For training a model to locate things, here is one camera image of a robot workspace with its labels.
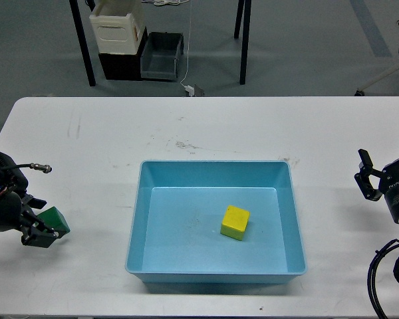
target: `table leg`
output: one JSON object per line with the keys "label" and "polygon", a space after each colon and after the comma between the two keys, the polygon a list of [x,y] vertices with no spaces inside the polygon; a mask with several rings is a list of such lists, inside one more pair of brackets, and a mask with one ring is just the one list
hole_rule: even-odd
{"label": "table leg", "polygon": [[94,0],[86,0],[88,7],[90,8],[90,11],[93,11],[94,9]]}
{"label": "table leg", "polygon": [[242,12],[244,11],[244,0],[238,0],[237,20],[235,22],[235,32],[233,38],[239,38],[239,30],[241,29]]}
{"label": "table leg", "polygon": [[96,81],[94,79],[92,61],[90,60],[90,55],[88,53],[86,36],[84,35],[84,29],[82,27],[80,9],[78,8],[77,0],[69,0],[69,3],[71,6],[72,17],[74,19],[75,29],[77,31],[78,42],[80,43],[84,67],[86,68],[88,83],[90,84],[90,86],[95,86]]}
{"label": "table leg", "polygon": [[241,74],[239,75],[240,85],[245,84],[245,76],[247,73],[247,56],[248,56],[248,40],[250,32],[250,16],[251,16],[251,0],[245,0],[244,8],[244,24],[242,33],[242,50],[241,50]]}

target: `yellow block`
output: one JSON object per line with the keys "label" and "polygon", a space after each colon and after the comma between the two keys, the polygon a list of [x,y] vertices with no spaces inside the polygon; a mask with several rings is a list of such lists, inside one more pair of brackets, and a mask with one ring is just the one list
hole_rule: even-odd
{"label": "yellow block", "polygon": [[242,241],[249,217],[249,211],[229,205],[221,222],[220,233]]}

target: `white table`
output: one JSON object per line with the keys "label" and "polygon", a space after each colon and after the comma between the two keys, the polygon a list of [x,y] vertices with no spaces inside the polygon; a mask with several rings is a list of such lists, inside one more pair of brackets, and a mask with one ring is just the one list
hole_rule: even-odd
{"label": "white table", "polygon": [[[57,206],[71,232],[48,249],[0,233],[0,314],[57,316],[375,316],[366,289],[374,251],[399,238],[383,199],[363,198],[357,150],[375,168],[399,158],[399,97],[25,98],[0,151],[28,193]],[[279,286],[144,284],[124,269],[144,160],[287,160],[309,270]],[[399,316],[399,285],[378,296]]]}

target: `cable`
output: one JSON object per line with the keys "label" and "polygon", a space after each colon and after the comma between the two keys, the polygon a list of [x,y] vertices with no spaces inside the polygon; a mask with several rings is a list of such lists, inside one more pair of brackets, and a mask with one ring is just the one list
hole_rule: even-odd
{"label": "cable", "polygon": [[50,167],[50,165],[41,165],[41,164],[37,164],[37,163],[4,166],[4,167],[1,167],[1,169],[3,171],[6,171],[8,169],[24,168],[24,167],[35,169],[36,171],[42,171],[45,174],[50,173],[52,171],[52,168]]}
{"label": "cable", "polygon": [[162,7],[163,5],[181,5],[189,1],[190,0],[142,0],[143,3],[153,3],[157,7]]}
{"label": "cable", "polygon": [[373,258],[372,262],[370,263],[370,268],[368,269],[368,278],[366,281],[367,287],[368,287],[368,295],[371,300],[371,305],[375,310],[375,313],[379,317],[379,319],[388,319],[386,314],[384,313],[380,302],[378,301],[377,297],[377,291],[376,291],[376,273],[377,273],[377,268],[378,265],[380,264],[380,261],[390,252],[393,251],[394,249],[399,248],[399,240],[398,239],[393,239],[390,242],[388,242],[381,250],[376,251],[376,255]]}
{"label": "cable", "polygon": [[182,81],[180,81],[180,84],[186,88],[186,85],[184,85],[184,80],[186,79],[186,76],[188,75],[189,71],[189,45],[191,43],[191,29],[192,29],[192,1],[190,5],[190,13],[189,13],[189,35],[188,35],[188,49],[186,51],[186,73]]}

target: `white cable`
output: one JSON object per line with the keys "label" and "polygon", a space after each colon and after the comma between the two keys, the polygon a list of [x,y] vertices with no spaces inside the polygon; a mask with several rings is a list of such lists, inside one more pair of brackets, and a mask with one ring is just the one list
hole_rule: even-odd
{"label": "white cable", "polygon": [[180,5],[189,1],[190,0],[142,0],[143,3],[153,3],[157,7],[163,5]]}
{"label": "white cable", "polygon": [[186,73],[185,73],[185,77],[182,79],[182,81],[180,81],[180,84],[181,84],[184,88],[187,88],[187,86],[185,86],[185,85],[183,84],[183,81],[186,79],[186,76],[188,75],[188,70],[189,70],[189,44],[191,43],[191,26],[192,26],[192,1],[191,1],[191,5],[190,5],[188,49],[187,49],[187,51],[186,51]]}

